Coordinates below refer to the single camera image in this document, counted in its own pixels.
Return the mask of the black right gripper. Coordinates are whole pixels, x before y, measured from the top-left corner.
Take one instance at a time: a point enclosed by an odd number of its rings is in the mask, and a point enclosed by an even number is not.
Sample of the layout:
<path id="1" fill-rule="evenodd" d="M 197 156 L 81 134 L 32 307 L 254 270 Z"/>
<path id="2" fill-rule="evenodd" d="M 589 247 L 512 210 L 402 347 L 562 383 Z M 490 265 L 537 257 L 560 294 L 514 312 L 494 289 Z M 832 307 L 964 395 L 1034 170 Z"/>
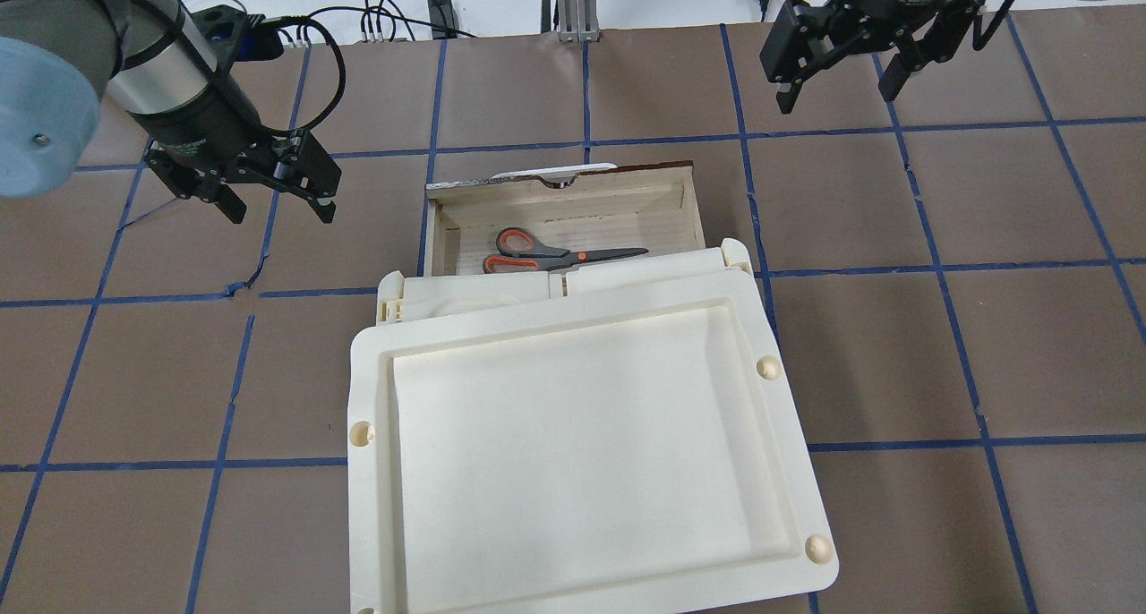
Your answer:
<path id="1" fill-rule="evenodd" d="M 896 48 L 879 80 L 884 102 L 893 103 L 912 74 L 953 58 L 978 11 L 979 0 L 785 1 L 760 60 L 779 112 L 790 115 L 813 74 L 845 56 Z"/>

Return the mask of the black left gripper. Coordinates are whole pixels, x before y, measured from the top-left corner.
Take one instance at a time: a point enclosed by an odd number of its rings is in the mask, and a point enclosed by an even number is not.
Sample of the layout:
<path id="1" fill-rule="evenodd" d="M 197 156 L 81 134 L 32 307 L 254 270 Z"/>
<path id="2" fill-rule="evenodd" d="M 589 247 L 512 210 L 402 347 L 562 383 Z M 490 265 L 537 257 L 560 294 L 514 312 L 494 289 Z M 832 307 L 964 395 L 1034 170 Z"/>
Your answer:
<path id="1" fill-rule="evenodd" d="M 307 202 L 322 225 L 336 215 L 342 170 L 308 128 L 276 136 L 227 104 L 189 104 L 146 115 L 156 142 L 144 162 L 180 200 L 197 199 L 233 225 L 248 206 L 231 184 L 262 184 Z"/>

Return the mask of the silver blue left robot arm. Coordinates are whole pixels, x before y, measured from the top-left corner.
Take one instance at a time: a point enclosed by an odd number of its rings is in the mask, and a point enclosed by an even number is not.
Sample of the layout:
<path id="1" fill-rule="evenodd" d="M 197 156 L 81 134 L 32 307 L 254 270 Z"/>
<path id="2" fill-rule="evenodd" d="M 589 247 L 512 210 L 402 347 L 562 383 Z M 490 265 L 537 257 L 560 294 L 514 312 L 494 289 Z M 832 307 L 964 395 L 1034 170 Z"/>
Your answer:
<path id="1" fill-rule="evenodd" d="M 278 58 L 278 32 L 291 26 L 317 30 L 340 74 L 314 119 L 276 129 L 231 69 Z M 111 97 L 151 137 L 143 164 L 173 197 L 209 203 L 238 225 L 246 206 L 234 184 L 262 184 L 332 221 L 342 170 L 314 129 L 340 103 L 346 64 L 312 17 L 269 19 L 229 6 L 189 11 L 181 0 L 3 0 L 1 27 L 5 198 L 64 184 Z"/>

